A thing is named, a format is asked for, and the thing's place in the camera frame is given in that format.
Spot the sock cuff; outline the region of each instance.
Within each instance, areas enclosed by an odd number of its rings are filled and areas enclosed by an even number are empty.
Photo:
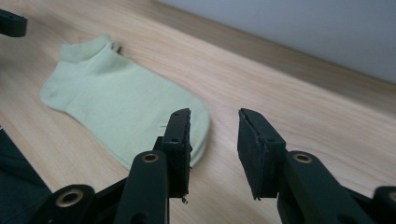
[[[81,44],[62,45],[60,61],[70,63],[87,61],[97,55],[107,45],[112,45],[110,35],[100,35],[92,41]]]

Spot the light green sock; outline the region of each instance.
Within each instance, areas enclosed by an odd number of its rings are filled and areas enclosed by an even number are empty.
[[[64,45],[41,100],[88,128],[126,168],[152,150],[171,114],[191,110],[191,166],[205,151],[209,115],[203,102],[176,83],[120,56],[109,35]]]

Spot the ankle sock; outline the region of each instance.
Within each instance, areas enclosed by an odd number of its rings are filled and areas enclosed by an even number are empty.
[[[55,71],[41,89],[47,106],[72,116],[123,166],[152,150],[171,114],[191,110],[191,166],[202,157],[209,114],[194,94],[120,56],[109,35],[63,45]]]

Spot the wood grain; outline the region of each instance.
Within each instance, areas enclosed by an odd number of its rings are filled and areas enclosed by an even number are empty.
[[[261,112],[288,150],[313,153],[346,187],[371,196],[396,185],[394,85],[151,1],[3,0],[1,8],[29,24],[26,37],[0,36],[0,124],[51,190],[100,190],[128,174],[39,99],[60,46],[103,33],[209,108],[208,147],[191,171],[189,204],[171,202],[172,223],[280,223],[276,200],[252,200],[238,160],[241,107]]]

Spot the white wall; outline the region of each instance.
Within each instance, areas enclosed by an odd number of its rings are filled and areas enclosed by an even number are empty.
[[[158,0],[396,83],[395,0]]]

